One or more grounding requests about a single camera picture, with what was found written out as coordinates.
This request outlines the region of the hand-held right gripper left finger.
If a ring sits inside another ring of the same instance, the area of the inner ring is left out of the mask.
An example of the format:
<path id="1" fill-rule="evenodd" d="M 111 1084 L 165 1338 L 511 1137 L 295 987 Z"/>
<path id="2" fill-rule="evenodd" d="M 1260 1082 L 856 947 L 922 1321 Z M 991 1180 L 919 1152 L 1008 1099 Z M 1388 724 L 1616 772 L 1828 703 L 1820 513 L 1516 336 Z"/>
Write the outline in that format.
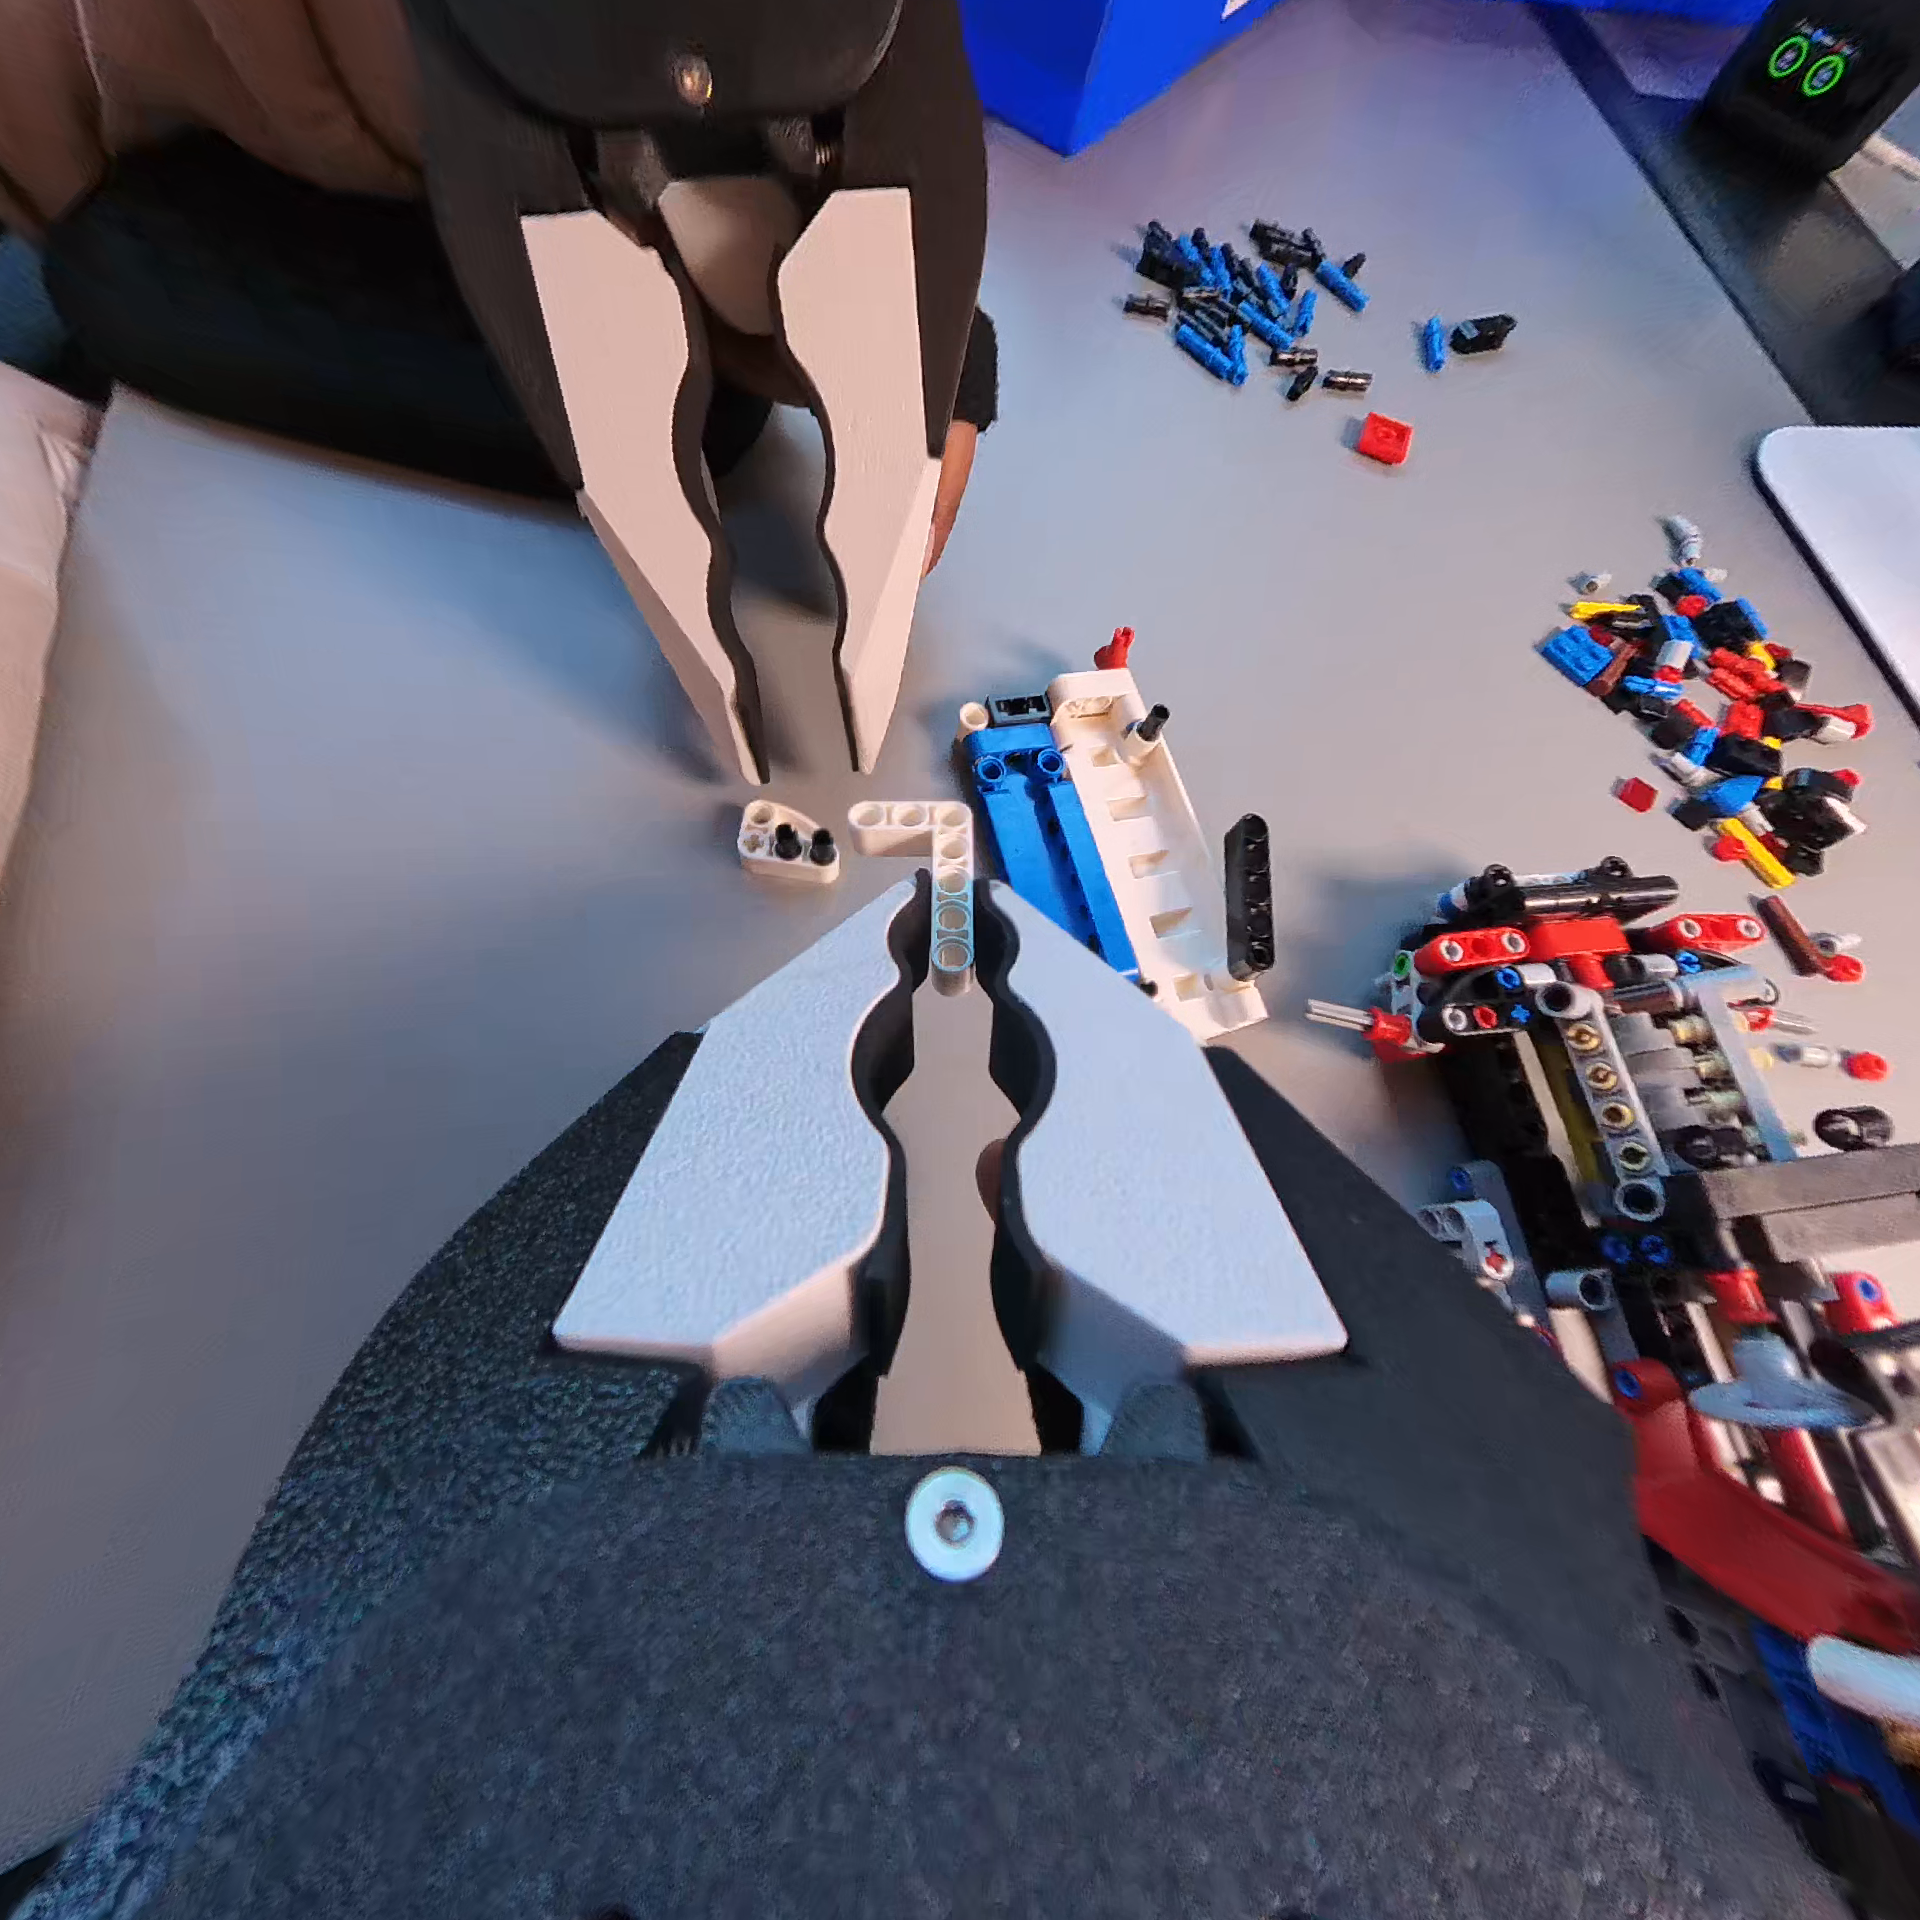
<path id="1" fill-rule="evenodd" d="M 873 1452 L 909 1295 L 906 1152 L 924 881 L 900 881 L 700 1034 L 551 1338 L 773 1383 L 802 1445 Z"/>

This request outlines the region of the blue and white lego assembly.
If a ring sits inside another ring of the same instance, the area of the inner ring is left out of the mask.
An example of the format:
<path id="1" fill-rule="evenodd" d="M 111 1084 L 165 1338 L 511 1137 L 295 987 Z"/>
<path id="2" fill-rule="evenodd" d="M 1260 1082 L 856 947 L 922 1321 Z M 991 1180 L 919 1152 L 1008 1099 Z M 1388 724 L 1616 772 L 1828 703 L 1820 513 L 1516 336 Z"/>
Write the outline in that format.
<path id="1" fill-rule="evenodd" d="M 1089 669 L 964 705 L 955 755 L 999 876 L 1201 1042 L 1269 1020 L 1228 968 L 1223 836 L 1209 834 L 1119 626 Z"/>

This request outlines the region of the partly built lego car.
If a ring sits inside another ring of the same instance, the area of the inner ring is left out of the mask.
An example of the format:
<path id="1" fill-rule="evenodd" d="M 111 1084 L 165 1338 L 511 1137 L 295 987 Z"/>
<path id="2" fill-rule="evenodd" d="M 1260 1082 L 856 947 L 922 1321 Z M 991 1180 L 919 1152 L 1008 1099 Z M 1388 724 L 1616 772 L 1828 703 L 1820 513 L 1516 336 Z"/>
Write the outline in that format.
<path id="1" fill-rule="evenodd" d="M 1421 1224 L 1610 1399 L 1669 1640 L 1853 1915 L 1916 1915 L 1919 1332 L 1856 1257 L 1916 1244 L 1916 1143 L 1834 1152 L 1755 908 L 1618 857 L 1443 895 L 1371 1004 L 1469 1157 Z"/>

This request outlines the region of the white L-shaped lego beam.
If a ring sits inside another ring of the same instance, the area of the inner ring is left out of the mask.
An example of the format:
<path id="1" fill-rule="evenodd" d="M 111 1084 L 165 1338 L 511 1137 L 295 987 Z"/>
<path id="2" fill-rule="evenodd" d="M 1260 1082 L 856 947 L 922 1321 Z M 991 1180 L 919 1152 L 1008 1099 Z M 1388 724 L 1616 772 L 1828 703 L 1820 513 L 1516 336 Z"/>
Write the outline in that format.
<path id="1" fill-rule="evenodd" d="M 975 986 L 976 836 L 961 800 L 865 800 L 848 810 L 865 857 L 908 857 L 930 877 L 929 973 L 941 996 Z"/>

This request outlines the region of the person's left forearm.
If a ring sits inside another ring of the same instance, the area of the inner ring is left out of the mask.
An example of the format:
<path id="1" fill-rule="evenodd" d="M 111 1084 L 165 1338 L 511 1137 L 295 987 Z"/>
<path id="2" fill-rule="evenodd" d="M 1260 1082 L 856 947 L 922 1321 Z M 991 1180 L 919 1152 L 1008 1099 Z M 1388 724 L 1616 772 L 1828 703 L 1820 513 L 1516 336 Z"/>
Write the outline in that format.
<path id="1" fill-rule="evenodd" d="M 44 227 L 120 153 L 210 130 L 314 186 L 420 191 L 413 45 L 399 3 L 4 3 L 2 178 Z"/>

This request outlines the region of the white book stand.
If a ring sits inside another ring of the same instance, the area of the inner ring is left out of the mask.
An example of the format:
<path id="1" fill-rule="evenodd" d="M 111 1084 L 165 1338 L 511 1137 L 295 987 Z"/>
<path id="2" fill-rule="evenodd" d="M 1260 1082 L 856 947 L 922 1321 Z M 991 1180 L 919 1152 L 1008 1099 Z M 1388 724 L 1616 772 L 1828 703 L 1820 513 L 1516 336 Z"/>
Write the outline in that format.
<path id="1" fill-rule="evenodd" d="M 1780 426 L 1753 455 L 1760 492 L 1919 708 L 1919 428 Z"/>

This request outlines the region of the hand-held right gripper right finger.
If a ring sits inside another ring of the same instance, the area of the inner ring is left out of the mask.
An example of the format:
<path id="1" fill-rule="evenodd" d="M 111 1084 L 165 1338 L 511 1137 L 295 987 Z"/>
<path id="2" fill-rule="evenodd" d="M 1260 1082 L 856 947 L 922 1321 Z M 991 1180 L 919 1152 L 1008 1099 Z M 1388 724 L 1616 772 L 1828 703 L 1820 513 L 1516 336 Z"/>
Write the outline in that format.
<path id="1" fill-rule="evenodd" d="M 1209 1053 L 1008 885 L 986 885 L 1003 1138 L 992 1301 L 1096 1453 L 1139 1388 L 1349 1346 Z"/>

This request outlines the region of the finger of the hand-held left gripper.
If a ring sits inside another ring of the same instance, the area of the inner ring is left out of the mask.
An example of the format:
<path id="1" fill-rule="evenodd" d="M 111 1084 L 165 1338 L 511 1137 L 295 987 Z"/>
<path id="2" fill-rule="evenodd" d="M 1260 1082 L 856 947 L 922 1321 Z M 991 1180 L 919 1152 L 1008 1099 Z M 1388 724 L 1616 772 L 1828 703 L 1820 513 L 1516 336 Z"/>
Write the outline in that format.
<path id="1" fill-rule="evenodd" d="M 908 188 L 835 191 L 776 268 L 776 313 L 824 429 L 833 669 L 852 767 L 868 775 L 897 714 L 939 488 Z"/>
<path id="2" fill-rule="evenodd" d="M 716 757 L 763 784 L 756 669 L 736 629 L 705 460 L 714 371 L 698 303 L 667 257 L 602 210 L 525 215 L 519 232 L 580 467 L 583 514 Z"/>

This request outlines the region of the brown lego axle piece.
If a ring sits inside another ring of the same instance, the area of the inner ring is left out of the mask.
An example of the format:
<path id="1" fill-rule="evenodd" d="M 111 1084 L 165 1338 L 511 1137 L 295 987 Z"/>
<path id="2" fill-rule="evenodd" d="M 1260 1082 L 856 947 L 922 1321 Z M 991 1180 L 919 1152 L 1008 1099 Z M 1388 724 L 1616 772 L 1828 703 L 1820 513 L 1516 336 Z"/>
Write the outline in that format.
<path id="1" fill-rule="evenodd" d="M 1755 896 L 1753 908 L 1797 976 L 1820 976 L 1835 986 L 1856 986 L 1865 979 L 1856 944 L 1812 932 L 1783 896 Z"/>

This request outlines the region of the person's beige trousers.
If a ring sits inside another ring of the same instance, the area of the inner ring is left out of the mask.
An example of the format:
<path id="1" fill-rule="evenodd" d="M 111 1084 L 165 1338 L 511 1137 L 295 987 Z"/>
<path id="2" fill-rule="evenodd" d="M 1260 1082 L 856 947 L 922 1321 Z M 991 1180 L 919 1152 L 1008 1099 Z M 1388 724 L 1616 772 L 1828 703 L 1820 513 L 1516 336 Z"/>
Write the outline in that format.
<path id="1" fill-rule="evenodd" d="M 2 367 L 2 859 L 9 861 L 41 732 L 63 563 L 103 413 Z"/>

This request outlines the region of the black device with green lights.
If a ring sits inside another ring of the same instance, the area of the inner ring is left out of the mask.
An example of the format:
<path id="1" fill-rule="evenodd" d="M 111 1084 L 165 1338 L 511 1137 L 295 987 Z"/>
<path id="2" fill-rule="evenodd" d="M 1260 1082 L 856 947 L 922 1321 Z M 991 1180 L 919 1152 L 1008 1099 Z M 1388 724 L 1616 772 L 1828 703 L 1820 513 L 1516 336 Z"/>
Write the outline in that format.
<path id="1" fill-rule="evenodd" d="M 1916 3 L 1772 3 L 1741 36 L 1697 120 L 1825 176 L 1916 95 Z"/>

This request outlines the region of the blue plastic bin with label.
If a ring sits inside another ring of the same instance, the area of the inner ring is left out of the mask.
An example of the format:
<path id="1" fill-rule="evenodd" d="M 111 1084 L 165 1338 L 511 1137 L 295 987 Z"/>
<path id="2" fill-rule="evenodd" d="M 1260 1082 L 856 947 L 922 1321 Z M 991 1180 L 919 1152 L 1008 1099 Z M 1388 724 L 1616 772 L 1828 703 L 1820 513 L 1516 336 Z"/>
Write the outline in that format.
<path id="1" fill-rule="evenodd" d="M 1275 3 L 962 3 L 986 112 L 1077 155 L 1257 25 Z"/>

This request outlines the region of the pile of blue black pins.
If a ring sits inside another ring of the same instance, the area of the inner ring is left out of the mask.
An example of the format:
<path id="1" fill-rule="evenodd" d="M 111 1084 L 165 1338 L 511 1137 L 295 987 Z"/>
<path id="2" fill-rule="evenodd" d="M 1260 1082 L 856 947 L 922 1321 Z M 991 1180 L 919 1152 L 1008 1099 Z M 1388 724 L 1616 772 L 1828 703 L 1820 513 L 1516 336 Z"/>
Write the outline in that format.
<path id="1" fill-rule="evenodd" d="M 1353 324 L 1385 313 L 1367 250 L 1339 250 L 1312 224 L 1256 217 L 1234 232 L 1144 221 L 1121 313 L 1154 329 L 1217 384 L 1269 378 L 1290 408 L 1324 393 L 1373 401 L 1385 361 L 1359 360 Z"/>

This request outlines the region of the person's left hand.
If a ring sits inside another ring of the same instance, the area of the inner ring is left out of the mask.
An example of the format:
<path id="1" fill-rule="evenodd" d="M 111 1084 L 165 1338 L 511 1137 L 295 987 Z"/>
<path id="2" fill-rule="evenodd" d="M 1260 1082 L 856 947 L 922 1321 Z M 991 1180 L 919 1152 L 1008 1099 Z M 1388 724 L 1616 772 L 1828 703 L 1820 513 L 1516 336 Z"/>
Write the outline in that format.
<path id="1" fill-rule="evenodd" d="M 941 560 L 949 540 L 954 535 L 955 519 L 962 509 L 964 496 L 970 492 L 970 481 L 976 460 L 976 442 L 978 428 L 964 419 L 954 419 L 946 440 L 944 440 L 944 457 L 939 467 L 939 482 L 936 488 L 930 522 L 929 522 L 929 541 L 922 564 L 922 578 L 927 578 Z"/>

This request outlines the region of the small white lego connector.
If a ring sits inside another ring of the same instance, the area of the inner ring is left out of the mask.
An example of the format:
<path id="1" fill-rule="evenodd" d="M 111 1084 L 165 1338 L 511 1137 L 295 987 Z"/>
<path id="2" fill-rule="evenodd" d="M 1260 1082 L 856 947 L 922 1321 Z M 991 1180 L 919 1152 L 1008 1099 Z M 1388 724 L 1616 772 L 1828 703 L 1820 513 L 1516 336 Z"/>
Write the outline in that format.
<path id="1" fill-rule="evenodd" d="M 762 859 L 756 857 L 762 827 L 771 819 L 778 819 L 780 815 L 785 815 L 796 827 L 800 827 L 805 833 L 805 836 L 809 836 L 813 833 L 813 827 L 824 827 L 820 823 L 809 819 L 805 812 L 800 812 L 796 807 L 789 807 L 780 800 L 752 800 L 740 810 L 740 821 L 738 821 L 738 829 L 736 829 L 736 857 L 738 857 L 740 868 L 748 876 L 755 876 L 760 881 L 780 881 L 780 883 L 808 885 L 808 887 L 813 887 L 813 890 L 820 890 L 820 887 L 828 887 L 828 885 L 837 883 L 840 874 L 841 874 L 841 859 L 840 859 L 840 874 L 828 885 L 809 881 L 809 867 L 805 861 L 805 855 L 800 857 L 800 861 L 796 861 L 794 867 L 785 867 L 785 868 L 768 868 L 768 867 L 762 864 Z"/>

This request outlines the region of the black five-hole lego beam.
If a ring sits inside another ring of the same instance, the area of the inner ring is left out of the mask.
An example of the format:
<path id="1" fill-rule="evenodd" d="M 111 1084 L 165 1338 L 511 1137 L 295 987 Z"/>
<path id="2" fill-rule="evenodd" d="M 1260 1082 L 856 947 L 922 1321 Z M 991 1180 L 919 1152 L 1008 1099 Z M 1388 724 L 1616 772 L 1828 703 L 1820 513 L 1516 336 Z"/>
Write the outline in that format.
<path id="1" fill-rule="evenodd" d="M 1223 917 L 1228 968 L 1234 980 L 1273 970 L 1275 896 L 1271 833 L 1260 815 L 1242 815 L 1223 839 Z"/>

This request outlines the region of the pile of mixed lego pieces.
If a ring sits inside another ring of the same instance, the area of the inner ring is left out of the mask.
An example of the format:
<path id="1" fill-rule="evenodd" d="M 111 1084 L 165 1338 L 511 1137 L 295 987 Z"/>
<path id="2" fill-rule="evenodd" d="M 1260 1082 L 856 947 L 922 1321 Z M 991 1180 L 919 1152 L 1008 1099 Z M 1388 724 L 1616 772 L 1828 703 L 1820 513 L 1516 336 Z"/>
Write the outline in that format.
<path id="1" fill-rule="evenodd" d="M 1717 861 L 1767 887 L 1828 868 L 1865 833 L 1852 764 L 1873 705 L 1811 696 L 1812 663 L 1705 559 L 1688 517 L 1664 517 L 1666 564 L 1644 586 L 1610 569 L 1568 576 L 1537 653 L 1637 735 L 1657 810 Z"/>

